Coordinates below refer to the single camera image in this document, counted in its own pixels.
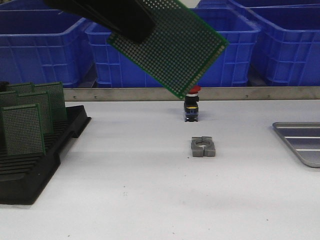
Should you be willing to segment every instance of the white table surface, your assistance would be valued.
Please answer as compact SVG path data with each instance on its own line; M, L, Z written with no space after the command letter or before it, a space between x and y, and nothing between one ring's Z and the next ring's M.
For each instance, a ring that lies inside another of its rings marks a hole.
M318 240L320 169L274 122L320 122L319 100L73 102L91 122L31 206L0 205L0 240ZM212 136L216 157L192 157Z

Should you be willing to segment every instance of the metal tray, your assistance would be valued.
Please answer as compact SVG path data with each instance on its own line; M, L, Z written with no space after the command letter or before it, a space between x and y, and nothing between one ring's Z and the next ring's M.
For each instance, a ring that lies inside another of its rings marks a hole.
M320 122L275 122L273 128L302 163L320 168Z

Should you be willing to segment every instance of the stainless steel tray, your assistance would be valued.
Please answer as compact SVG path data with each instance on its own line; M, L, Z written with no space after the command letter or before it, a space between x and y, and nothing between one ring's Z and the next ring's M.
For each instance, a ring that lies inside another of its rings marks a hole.
M320 168L320 122L275 122L273 128L301 162Z

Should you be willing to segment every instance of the black pcb rack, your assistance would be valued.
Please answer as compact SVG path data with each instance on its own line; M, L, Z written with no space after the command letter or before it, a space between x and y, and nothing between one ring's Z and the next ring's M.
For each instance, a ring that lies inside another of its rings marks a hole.
M0 149L0 204L31 205L60 165L59 153L71 138L78 138L90 117L84 106L67 107L67 121L53 123L54 133L44 137L45 155L7 156Z

